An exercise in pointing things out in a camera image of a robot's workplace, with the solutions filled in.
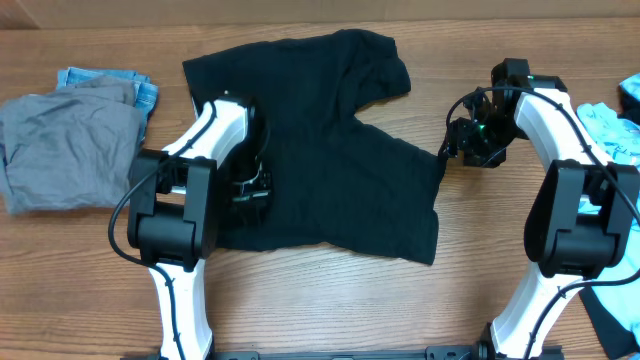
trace wooden tabletop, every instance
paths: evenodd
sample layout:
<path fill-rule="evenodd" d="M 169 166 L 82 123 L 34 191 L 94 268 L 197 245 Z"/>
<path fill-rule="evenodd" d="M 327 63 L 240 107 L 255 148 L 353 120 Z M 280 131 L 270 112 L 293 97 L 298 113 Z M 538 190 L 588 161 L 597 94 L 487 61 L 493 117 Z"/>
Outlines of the wooden tabletop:
<path fill-rule="evenodd" d="M 175 141 L 193 122 L 181 62 L 246 43 L 364 28 L 396 39 L 411 93 L 358 116 L 437 151 L 450 106 L 489 84 L 505 57 L 558 75 L 573 105 L 618 108 L 616 87 L 640 72 L 640 19 L 427 21 L 0 32 L 0 101 L 52 91 L 68 66 L 135 69 L 160 88 L 147 146 Z M 423 349 L 470 344 L 505 307 L 527 262 L 523 226 L 544 177 L 526 141 L 497 169 L 450 162 L 440 185 L 433 266 L 329 245 L 267 253 L 218 250 L 206 299 L 218 351 Z M 0 204 L 0 358 L 117 359 L 161 345 L 147 270 L 120 259 L 106 237 L 109 209 L 9 217 Z M 117 225 L 125 246 L 126 220 Z M 547 344 L 568 359 L 604 354 L 579 299 Z"/>

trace black fabric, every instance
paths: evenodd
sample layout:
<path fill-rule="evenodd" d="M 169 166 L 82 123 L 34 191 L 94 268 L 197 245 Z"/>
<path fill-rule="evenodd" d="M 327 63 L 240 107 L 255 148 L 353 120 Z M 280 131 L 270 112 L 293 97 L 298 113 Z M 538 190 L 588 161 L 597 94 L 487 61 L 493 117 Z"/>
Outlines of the black fabric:
<path fill-rule="evenodd" d="M 627 94 L 624 90 L 620 90 L 622 114 L 618 115 L 618 118 L 631 120 L 637 125 L 640 125 L 640 101 L 633 96 Z"/>
<path fill-rule="evenodd" d="M 580 292 L 580 299 L 587 309 L 598 340 L 609 359 L 618 359 L 635 352 L 640 352 L 633 333 L 625 330 L 618 320 L 602 306 L 592 289 Z"/>
<path fill-rule="evenodd" d="M 198 111 L 224 90 L 250 95 L 271 128 L 271 209 L 257 229 L 221 232 L 217 246 L 262 251 L 326 241 L 433 263 L 433 205 L 446 162 L 355 118 L 358 108 L 411 88 L 393 39 L 343 30 L 183 65 Z"/>

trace clothing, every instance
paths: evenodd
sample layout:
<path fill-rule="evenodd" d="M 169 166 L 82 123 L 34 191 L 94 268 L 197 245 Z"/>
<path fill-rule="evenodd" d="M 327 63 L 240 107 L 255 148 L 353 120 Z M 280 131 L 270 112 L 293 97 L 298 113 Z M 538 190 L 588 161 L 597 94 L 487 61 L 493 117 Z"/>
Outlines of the clothing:
<path fill-rule="evenodd" d="M 619 119 L 616 112 L 603 103 L 581 105 L 578 107 L 577 115 L 596 144 L 611 155 L 614 162 L 640 168 L 640 126 L 627 119 Z M 598 210 L 599 207 L 588 203 L 580 207 L 581 213 L 597 213 Z M 624 279 L 633 275 L 639 267 L 640 226 L 634 220 L 624 257 L 617 266 L 605 268 L 598 280 Z M 609 357 L 618 358 L 638 351 L 640 308 L 637 306 L 637 299 L 640 298 L 640 282 L 624 286 L 595 287 L 591 292 L 585 291 L 582 292 L 581 298 Z M 590 298 L 591 293 L 597 300 Z M 626 336 L 621 335 L 617 327 L 611 325 L 609 317 L 601 313 L 602 307 L 607 309 L 622 329 L 626 330 Z"/>
<path fill-rule="evenodd" d="M 355 112 L 411 89 L 393 39 L 343 30 L 261 42 L 184 62 L 198 112 L 225 90 L 254 96 L 271 130 L 274 199 L 259 228 L 217 246 L 272 250 L 329 242 L 432 264 L 446 161 L 361 123 Z"/>
<path fill-rule="evenodd" d="M 158 100 L 158 87 L 151 83 L 149 76 L 138 74 L 138 72 L 134 70 L 80 69 L 70 67 L 67 70 L 58 71 L 58 86 L 56 89 L 104 75 L 131 81 L 135 91 L 135 107 L 142 111 L 143 115 L 139 133 L 139 141 L 142 143 L 145 138 L 149 116 Z"/>
<path fill-rule="evenodd" d="M 129 190 L 142 113 L 130 81 L 103 76 L 0 108 L 0 191 L 10 214 L 113 207 Z"/>
<path fill-rule="evenodd" d="M 640 74 L 621 82 L 620 89 L 622 89 L 623 113 L 619 117 L 640 125 Z"/>

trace folded gray fabric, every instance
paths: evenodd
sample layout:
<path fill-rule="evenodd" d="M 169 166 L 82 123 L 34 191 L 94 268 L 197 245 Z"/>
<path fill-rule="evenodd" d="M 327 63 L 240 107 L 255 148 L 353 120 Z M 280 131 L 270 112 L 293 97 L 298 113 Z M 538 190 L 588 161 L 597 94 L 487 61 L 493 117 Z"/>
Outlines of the folded gray fabric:
<path fill-rule="evenodd" d="M 131 82 L 99 77 L 0 108 L 0 191 L 10 214 L 111 207 L 129 189 L 142 114 Z"/>

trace cable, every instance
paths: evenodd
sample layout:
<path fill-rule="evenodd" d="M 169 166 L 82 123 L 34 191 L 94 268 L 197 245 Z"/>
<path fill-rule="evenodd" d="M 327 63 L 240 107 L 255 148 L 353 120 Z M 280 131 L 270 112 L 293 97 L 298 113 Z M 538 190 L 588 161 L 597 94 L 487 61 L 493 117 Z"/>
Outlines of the cable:
<path fill-rule="evenodd" d="M 114 229 L 116 226 L 116 221 L 118 220 L 118 216 L 120 215 L 120 212 L 122 211 L 126 203 L 129 201 L 131 196 L 136 191 L 138 191 L 138 189 L 140 189 L 140 187 L 145 182 L 151 179 L 151 177 L 153 177 L 158 172 L 160 172 L 160 170 L 164 169 L 164 167 L 166 167 L 168 164 L 174 162 L 178 157 L 180 157 L 180 155 L 184 154 L 185 151 L 189 150 L 193 146 L 193 144 L 198 140 L 198 138 L 200 138 L 202 134 L 204 134 L 207 131 L 207 129 L 211 126 L 215 117 L 216 117 L 215 107 L 213 107 L 213 113 L 211 114 L 209 121 L 207 121 L 207 123 L 202 127 L 202 129 L 200 129 L 191 139 L 189 139 L 189 141 L 187 141 L 186 144 L 182 148 L 180 148 L 180 150 L 176 151 L 166 159 L 162 160 L 158 164 L 157 168 L 155 168 L 154 170 L 150 171 L 147 175 L 145 175 L 122 197 L 122 199 L 120 199 L 120 202 L 118 203 L 118 205 L 116 205 L 116 207 L 113 209 L 113 213 L 111 214 L 111 219 L 109 220 L 109 228 L 107 230 L 107 235 L 109 237 L 109 244 L 111 244 L 111 247 L 113 248 L 113 251 L 116 252 L 116 254 L 120 255 L 120 257 L 122 257 L 123 259 L 130 261 L 134 264 L 146 266 L 150 269 L 153 269 L 157 271 L 160 275 L 162 275 L 162 277 L 164 278 L 165 285 L 169 288 L 169 302 L 171 304 L 171 328 L 173 330 L 173 341 L 176 343 L 176 346 L 178 348 L 178 353 L 180 354 L 180 359 L 182 360 L 186 360 L 186 358 L 184 356 L 184 350 L 182 349 L 182 343 L 180 341 L 180 333 L 178 333 L 178 323 L 176 319 L 177 318 L 176 299 L 175 299 L 175 293 L 173 291 L 173 280 L 169 277 L 169 274 L 167 274 L 167 272 L 164 271 L 159 266 L 155 264 L 154 265 L 146 264 L 142 262 L 142 260 L 135 258 L 131 255 L 128 255 L 127 253 L 122 251 L 122 249 L 120 249 L 120 247 L 118 247 L 118 244 L 116 243 Z"/>
<path fill-rule="evenodd" d="M 633 215 L 633 217 L 636 219 L 636 221 L 638 223 L 640 223 L 640 213 L 638 212 L 638 209 L 636 209 L 635 204 L 633 204 L 633 202 L 631 202 L 631 199 L 629 199 L 627 194 L 625 194 L 622 191 L 622 189 L 620 188 L 620 185 L 618 184 L 616 179 L 613 177 L 613 175 L 609 172 L 609 170 L 606 168 L 606 166 L 603 165 L 600 162 L 600 160 L 593 154 L 593 152 L 591 151 L 591 146 L 587 143 L 587 140 L 582 135 L 582 132 L 580 131 L 580 128 L 578 127 L 578 125 L 575 123 L 575 121 L 573 121 L 573 118 L 571 117 L 571 115 L 569 115 L 569 113 L 562 106 L 562 104 L 559 104 L 559 103 L 555 102 L 553 99 L 551 99 L 551 98 L 549 98 L 549 97 L 547 97 L 547 96 L 545 96 L 545 95 L 543 95 L 541 93 L 538 93 L 538 92 L 534 91 L 533 89 L 526 89 L 526 88 L 521 88 L 521 87 L 517 87 L 517 86 L 493 86 L 493 87 L 487 87 L 487 88 L 479 88 L 476 91 L 470 92 L 469 94 L 467 94 L 467 95 L 463 96 L 462 98 L 460 98 L 460 100 L 455 102 L 455 104 L 451 107 L 451 109 L 449 110 L 449 113 L 447 114 L 447 119 L 445 121 L 446 126 L 447 126 L 447 131 L 445 133 L 444 142 L 442 143 L 442 146 L 440 147 L 440 151 L 438 151 L 438 155 L 442 156 L 444 154 L 444 151 L 445 151 L 446 146 L 447 146 L 447 139 L 448 139 L 448 136 L 449 136 L 449 125 L 450 125 L 450 122 L 451 122 L 451 115 L 453 114 L 455 109 L 458 107 L 458 105 L 460 105 L 465 99 L 467 99 L 469 97 L 474 97 L 474 96 L 480 95 L 480 94 L 484 95 L 489 91 L 504 91 L 504 90 L 507 90 L 507 91 L 520 91 L 520 92 L 523 92 L 523 93 L 531 94 L 531 95 L 533 95 L 535 97 L 538 97 L 538 98 L 546 101 L 547 103 L 552 105 L 557 111 L 560 111 L 560 113 L 569 122 L 569 125 L 571 126 L 571 129 L 573 130 L 573 132 L 576 134 L 576 137 L 578 138 L 578 141 L 580 142 L 580 145 L 582 145 L 582 147 L 584 149 L 584 152 L 587 154 L 589 159 L 598 167 L 598 169 L 600 169 L 600 171 L 604 174 L 604 176 L 607 179 L 607 181 L 611 184 L 611 186 L 613 186 L 613 188 L 615 189 L 616 193 L 622 198 L 622 201 L 629 208 L 629 211 L 631 211 L 631 214 Z M 620 286 L 620 285 L 626 285 L 626 284 L 632 283 L 632 282 L 634 282 L 634 281 L 636 281 L 638 279 L 640 279 L 640 270 L 636 271 L 635 274 L 629 276 L 626 279 L 612 280 L 612 281 L 582 281 L 582 282 L 574 283 L 574 284 L 571 284 L 571 285 L 567 285 L 567 286 L 563 287 L 562 289 L 558 290 L 558 292 L 554 295 L 554 297 L 549 301 L 547 306 L 545 306 L 544 310 L 542 311 L 542 313 L 538 317 L 538 320 L 536 320 L 535 326 L 533 327 L 533 330 L 531 331 L 531 337 L 529 339 L 529 343 L 527 344 L 527 348 L 526 348 L 523 360 L 528 360 L 529 359 L 529 355 L 531 355 L 531 349 L 533 348 L 533 344 L 536 341 L 536 335 L 538 334 L 538 331 L 540 331 L 540 327 L 542 326 L 542 322 L 544 322 L 544 319 L 549 314 L 549 312 L 551 311 L 551 309 L 553 308 L 555 303 L 558 302 L 558 300 L 561 297 L 564 297 L 566 295 L 566 293 L 568 293 L 571 290 L 579 289 L 579 288 L 591 288 L 591 287 L 596 287 L 596 286 Z"/>

